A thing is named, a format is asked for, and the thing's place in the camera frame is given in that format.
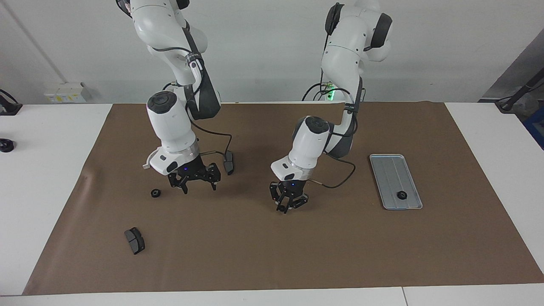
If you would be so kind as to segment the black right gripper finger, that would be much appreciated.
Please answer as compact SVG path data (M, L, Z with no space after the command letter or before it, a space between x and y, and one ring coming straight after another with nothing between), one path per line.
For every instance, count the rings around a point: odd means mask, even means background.
M205 167L204 180L210 183L212 190L216 190L218 182L221 180L221 172L215 163Z
M179 188L184 194L188 194L187 182L189 176L180 175L177 172L172 172L167 175L171 187Z

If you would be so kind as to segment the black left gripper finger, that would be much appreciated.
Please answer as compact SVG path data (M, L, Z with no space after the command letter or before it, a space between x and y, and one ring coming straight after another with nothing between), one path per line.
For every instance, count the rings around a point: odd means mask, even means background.
M272 199L277 205L276 211L287 213L287 207L281 204L284 199L284 187L282 183L271 183L269 189Z
M301 207L302 205L305 205L305 203L308 202L308 196L307 194L303 193L301 194L300 196L293 196L291 198L289 198L288 200L288 209L289 210L292 210L292 209L297 209L299 207Z

